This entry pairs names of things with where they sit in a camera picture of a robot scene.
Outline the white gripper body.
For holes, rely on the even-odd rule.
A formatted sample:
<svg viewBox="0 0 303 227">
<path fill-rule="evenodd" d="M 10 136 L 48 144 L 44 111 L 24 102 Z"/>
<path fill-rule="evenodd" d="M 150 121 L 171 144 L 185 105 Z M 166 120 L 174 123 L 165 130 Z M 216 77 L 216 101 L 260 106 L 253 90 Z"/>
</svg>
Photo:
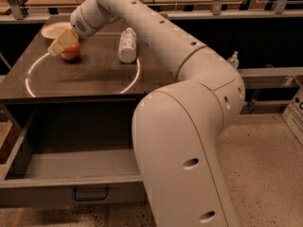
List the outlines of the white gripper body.
<svg viewBox="0 0 303 227">
<path fill-rule="evenodd" d="M 102 7 L 97 0 L 85 0 L 70 16 L 70 24 L 82 37 L 90 37 L 119 17 Z"/>
</svg>

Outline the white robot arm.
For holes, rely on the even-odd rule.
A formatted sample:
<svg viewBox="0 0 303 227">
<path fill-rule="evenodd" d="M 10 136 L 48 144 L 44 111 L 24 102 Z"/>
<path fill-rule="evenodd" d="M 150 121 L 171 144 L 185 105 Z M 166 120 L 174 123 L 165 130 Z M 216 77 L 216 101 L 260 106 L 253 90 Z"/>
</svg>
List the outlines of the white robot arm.
<svg viewBox="0 0 303 227">
<path fill-rule="evenodd" d="M 215 150 L 240 114 L 240 73 L 140 0 L 86 0 L 70 23 L 90 36 L 123 19 L 173 75 L 148 93 L 132 123 L 134 154 L 157 227 L 240 227 Z"/>
</svg>

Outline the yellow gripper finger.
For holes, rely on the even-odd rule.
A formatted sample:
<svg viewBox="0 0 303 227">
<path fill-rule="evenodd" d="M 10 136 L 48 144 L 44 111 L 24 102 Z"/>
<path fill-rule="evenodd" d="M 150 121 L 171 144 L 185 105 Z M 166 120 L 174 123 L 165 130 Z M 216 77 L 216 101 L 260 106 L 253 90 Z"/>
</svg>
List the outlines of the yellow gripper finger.
<svg viewBox="0 0 303 227">
<path fill-rule="evenodd" d="M 52 56 L 60 55 L 66 48 L 72 46 L 79 40 L 79 35 L 73 27 L 66 28 L 59 37 L 47 48 Z"/>
</svg>

